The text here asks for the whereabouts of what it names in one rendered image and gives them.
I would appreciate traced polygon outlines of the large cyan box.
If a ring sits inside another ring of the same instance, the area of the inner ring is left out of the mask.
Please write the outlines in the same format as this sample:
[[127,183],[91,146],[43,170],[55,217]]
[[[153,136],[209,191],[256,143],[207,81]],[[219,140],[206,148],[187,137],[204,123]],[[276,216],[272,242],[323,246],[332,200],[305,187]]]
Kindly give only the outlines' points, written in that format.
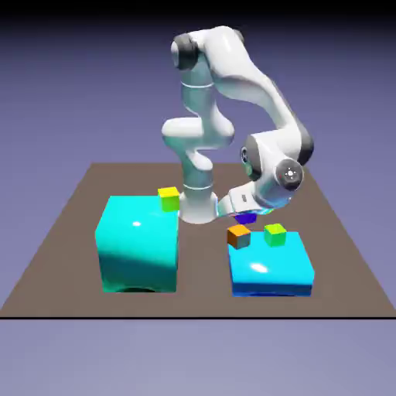
[[158,196],[110,196],[94,234],[103,290],[175,292],[178,231]]

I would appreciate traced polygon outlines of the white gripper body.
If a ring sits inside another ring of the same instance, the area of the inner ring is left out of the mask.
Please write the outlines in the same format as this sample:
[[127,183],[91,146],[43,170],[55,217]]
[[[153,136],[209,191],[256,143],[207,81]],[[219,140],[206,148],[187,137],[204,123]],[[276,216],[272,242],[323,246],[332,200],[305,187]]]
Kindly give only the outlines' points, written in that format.
[[261,212],[262,206],[254,198],[253,187],[253,183],[246,183],[230,189],[227,195],[217,204],[218,216],[225,217],[240,213]]

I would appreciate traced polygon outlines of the small green cube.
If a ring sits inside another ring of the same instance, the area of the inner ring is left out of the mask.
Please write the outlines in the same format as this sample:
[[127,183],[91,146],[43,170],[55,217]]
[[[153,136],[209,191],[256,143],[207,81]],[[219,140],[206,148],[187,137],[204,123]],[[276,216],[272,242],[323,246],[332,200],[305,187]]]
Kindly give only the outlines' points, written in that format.
[[281,224],[267,224],[264,227],[265,242],[270,247],[278,247],[285,244],[287,230]]

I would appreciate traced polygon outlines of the small yellow-green cube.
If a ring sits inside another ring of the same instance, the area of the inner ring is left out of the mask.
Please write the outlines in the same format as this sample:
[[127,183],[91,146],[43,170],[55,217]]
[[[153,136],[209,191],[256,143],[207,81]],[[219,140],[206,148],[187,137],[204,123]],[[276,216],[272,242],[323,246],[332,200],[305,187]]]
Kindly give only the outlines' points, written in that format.
[[179,211],[179,191],[175,186],[158,189],[163,212]]

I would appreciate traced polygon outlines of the small orange cube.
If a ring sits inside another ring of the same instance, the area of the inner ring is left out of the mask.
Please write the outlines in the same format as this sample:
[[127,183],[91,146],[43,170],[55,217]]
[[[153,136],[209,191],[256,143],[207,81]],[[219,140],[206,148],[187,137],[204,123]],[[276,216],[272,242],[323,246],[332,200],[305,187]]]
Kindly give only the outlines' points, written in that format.
[[227,243],[234,249],[242,249],[251,243],[251,231],[243,224],[227,228]]

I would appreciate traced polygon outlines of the large blue flat box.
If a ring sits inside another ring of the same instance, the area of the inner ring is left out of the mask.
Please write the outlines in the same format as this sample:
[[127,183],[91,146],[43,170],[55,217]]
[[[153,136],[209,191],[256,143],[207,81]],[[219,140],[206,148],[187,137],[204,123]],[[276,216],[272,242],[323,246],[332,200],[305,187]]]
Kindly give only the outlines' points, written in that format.
[[253,231],[251,243],[228,247],[234,296],[309,296],[315,271],[298,232],[286,233],[282,246],[271,247],[264,233]]

